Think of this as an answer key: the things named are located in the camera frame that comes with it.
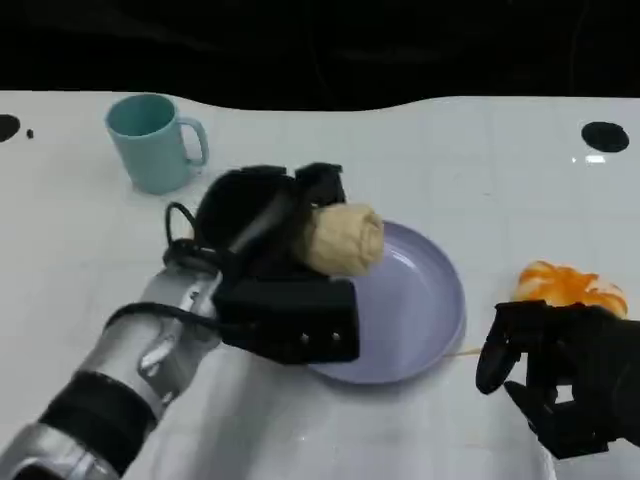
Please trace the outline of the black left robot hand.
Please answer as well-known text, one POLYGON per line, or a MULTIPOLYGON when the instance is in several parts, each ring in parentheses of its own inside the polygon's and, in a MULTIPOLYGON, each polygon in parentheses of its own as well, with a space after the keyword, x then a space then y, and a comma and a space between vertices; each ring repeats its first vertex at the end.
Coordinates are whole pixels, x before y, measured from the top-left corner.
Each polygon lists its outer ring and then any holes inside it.
POLYGON ((195 216, 196 236, 238 279, 324 281, 294 254, 312 213, 344 203, 342 166, 312 163, 293 174, 275 165, 226 172, 208 188, 195 216))

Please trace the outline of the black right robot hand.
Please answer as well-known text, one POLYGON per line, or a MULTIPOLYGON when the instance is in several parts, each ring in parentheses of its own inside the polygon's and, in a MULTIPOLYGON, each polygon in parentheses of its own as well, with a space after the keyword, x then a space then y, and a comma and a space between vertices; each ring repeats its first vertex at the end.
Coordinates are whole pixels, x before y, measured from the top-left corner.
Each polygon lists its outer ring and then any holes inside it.
POLYGON ((504 388, 557 459, 639 443, 639 324, 599 306, 499 303, 476 387, 504 388))

